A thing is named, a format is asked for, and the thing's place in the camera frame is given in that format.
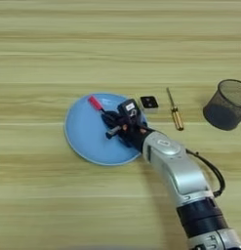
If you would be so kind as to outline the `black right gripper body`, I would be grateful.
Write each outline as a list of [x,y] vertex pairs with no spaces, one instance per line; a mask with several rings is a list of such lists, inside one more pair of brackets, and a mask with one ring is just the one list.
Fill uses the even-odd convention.
[[153,129],[148,128],[145,123],[137,120],[131,123],[126,118],[120,118],[118,122],[121,127],[118,133],[120,142],[126,147],[133,147],[137,151],[142,152],[144,140],[153,132]]

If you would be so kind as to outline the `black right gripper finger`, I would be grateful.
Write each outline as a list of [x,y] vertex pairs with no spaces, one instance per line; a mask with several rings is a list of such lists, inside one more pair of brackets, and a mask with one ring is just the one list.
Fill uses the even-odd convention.
[[116,126],[110,130],[108,130],[105,135],[108,139],[113,138],[114,136],[116,136],[120,131],[122,130],[121,126]]
[[112,110],[105,111],[101,114],[102,121],[109,129],[117,127],[119,125],[120,118],[121,115],[118,112]]

